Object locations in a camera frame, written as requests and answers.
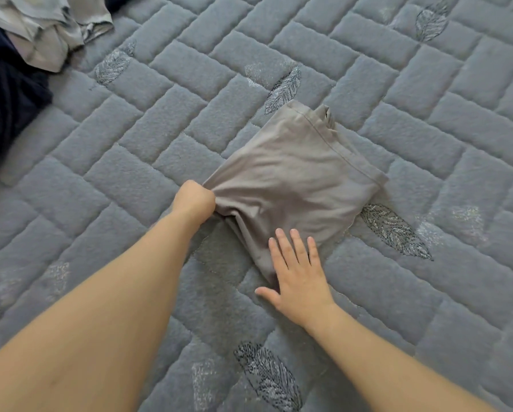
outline light gray cloth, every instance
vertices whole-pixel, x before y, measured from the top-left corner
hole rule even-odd
[[[59,72],[70,50],[113,24],[104,0],[0,0],[0,27],[28,64]]]
[[[313,111],[291,101],[204,186],[255,264],[275,283],[268,239],[276,228],[296,228],[318,245],[349,228],[388,180],[338,142],[329,107]]]

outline fist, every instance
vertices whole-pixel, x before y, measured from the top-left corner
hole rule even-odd
[[[215,195],[195,181],[186,181],[176,193],[172,211],[188,216],[192,221],[203,224],[214,212]]]

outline gray fabric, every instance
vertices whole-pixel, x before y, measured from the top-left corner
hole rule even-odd
[[[292,100],[203,184],[266,279],[277,284],[268,249],[276,228],[296,228],[320,247],[347,230],[388,180],[338,141],[329,107]]]
[[[58,72],[70,50],[113,25],[104,0],[0,0],[0,27],[29,65]]]
[[[335,300],[513,412],[513,0],[440,2],[128,3],[50,77],[54,104],[0,165],[0,346],[295,99],[327,104],[339,142],[389,178],[322,245]],[[106,86],[96,67],[113,70]],[[267,393],[302,412],[366,410],[254,295],[269,283],[217,218],[191,244],[140,410],[281,410]],[[257,375],[278,361],[299,391]]]

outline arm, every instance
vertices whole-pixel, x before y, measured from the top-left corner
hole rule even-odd
[[[308,239],[309,257],[298,231],[294,244],[278,229],[270,251],[281,295],[268,288],[256,293],[301,325],[323,347],[377,412],[494,411],[459,386],[375,335],[337,306],[321,268],[317,247]]]
[[[190,239],[215,197],[188,181],[172,208],[0,349],[0,412],[136,409]]]

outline quilted rectangle pattern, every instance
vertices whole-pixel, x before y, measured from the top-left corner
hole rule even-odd
[[[131,0],[114,25],[50,77],[53,104],[0,163],[0,346],[251,140],[290,83],[390,178],[322,249],[335,301],[513,412],[513,0]],[[140,411],[368,410],[265,285],[206,222]],[[291,406],[254,385],[251,350],[292,375]]]

